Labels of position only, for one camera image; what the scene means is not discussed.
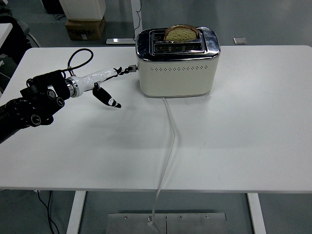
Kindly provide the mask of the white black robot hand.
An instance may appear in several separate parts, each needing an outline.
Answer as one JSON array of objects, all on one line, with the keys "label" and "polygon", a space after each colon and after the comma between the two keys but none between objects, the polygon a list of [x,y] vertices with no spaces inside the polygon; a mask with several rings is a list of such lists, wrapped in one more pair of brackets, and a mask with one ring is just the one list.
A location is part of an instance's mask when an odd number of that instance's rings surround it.
[{"label": "white black robot hand", "polygon": [[103,104],[111,107],[121,108],[121,104],[115,101],[112,96],[105,91],[100,85],[111,79],[124,74],[136,72],[138,70],[136,65],[130,65],[129,67],[122,69],[122,67],[110,68],[102,71],[92,73],[84,77],[71,76],[66,79],[67,87],[70,91],[70,97],[80,97],[86,91],[92,91],[95,96]]}]

